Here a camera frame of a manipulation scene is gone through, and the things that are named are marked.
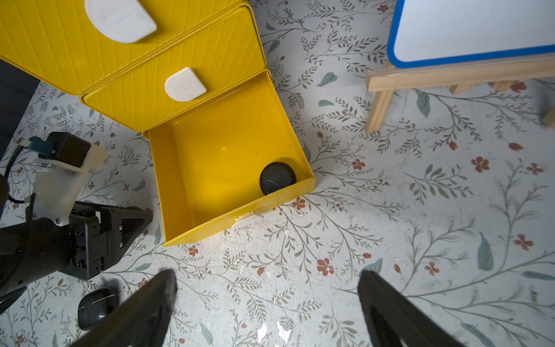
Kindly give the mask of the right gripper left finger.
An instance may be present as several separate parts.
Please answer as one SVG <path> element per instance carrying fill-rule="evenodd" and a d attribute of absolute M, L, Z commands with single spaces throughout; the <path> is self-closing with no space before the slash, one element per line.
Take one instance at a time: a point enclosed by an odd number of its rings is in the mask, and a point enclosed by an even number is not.
<path fill-rule="evenodd" d="M 176 302 L 176 274 L 165 269 L 73 346 L 162 346 Z"/>

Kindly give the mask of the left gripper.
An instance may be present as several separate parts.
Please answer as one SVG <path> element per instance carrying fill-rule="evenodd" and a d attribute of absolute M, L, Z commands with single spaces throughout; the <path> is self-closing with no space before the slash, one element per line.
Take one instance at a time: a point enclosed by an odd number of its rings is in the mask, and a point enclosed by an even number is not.
<path fill-rule="evenodd" d="M 2 228 L 1 303 L 52 273 L 91 279 L 121 260 L 152 221 L 151 211 L 137 207 L 78 202 L 65 226 L 38 218 Z"/>

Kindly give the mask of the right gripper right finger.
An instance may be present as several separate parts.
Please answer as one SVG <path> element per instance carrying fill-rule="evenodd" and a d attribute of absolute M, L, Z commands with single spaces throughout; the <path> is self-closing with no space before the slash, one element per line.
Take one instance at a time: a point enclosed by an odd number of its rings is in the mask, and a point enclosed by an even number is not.
<path fill-rule="evenodd" d="M 363 270 L 357 288 L 373 346 L 461 346 L 378 273 Z"/>

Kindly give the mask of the black square earphone case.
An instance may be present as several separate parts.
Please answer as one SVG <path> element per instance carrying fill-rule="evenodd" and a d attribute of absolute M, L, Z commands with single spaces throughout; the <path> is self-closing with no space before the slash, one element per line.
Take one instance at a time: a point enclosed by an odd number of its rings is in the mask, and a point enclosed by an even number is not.
<path fill-rule="evenodd" d="M 85 295 L 77 309 L 77 325 L 89 331 L 112 313 L 119 305 L 118 293 L 113 288 L 101 288 Z"/>

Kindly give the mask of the black round earphone case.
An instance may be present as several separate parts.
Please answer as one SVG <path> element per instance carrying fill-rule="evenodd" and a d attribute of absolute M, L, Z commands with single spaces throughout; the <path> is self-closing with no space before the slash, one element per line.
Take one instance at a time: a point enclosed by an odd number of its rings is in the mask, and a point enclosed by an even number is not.
<path fill-rule="evenodd" d="M 297 182 L 294 170 L 283 162 L 268 164 L 260 174 L 260 189 L 264 195 L 289 187 Z"/>

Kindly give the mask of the yellow drawer cabinet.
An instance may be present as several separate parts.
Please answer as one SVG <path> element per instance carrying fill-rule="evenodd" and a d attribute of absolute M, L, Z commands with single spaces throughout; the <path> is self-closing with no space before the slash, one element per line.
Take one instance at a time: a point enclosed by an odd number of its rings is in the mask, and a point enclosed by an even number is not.
<path fill-rule="evenodd" d="M 143 1 L 156 30 L 136 43 L 102 34 L 83 1 L 3 1 L 4 61 L 144 132 L 267 66 L 246 1 Z"/>

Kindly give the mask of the yellow drawer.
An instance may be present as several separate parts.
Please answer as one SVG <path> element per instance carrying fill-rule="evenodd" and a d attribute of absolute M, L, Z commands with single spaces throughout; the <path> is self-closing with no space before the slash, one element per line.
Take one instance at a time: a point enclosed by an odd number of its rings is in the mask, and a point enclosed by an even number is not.
<path fill-rule="evenodd" d="M 211 237 L 316 185 L 268 71 L 148 130 L 147 137 L 169 247 Z M 260 174 L 273 162 L 287 163 L 297 182 L 264 195 Z"/>
<path fill-rule="evenodd" d="M 141 1 L 157 25 L 117 43 L 89 20 L 83 1 L 2 1 L 1 59 L 71 95 L 83 95 L 241 1 Z"/>
<path fill-rule="evenodd" d="M 88 93 L 82 101 L 144 132 L 229 91 L 266 65 L 254 13 L 244 3 Z"/>

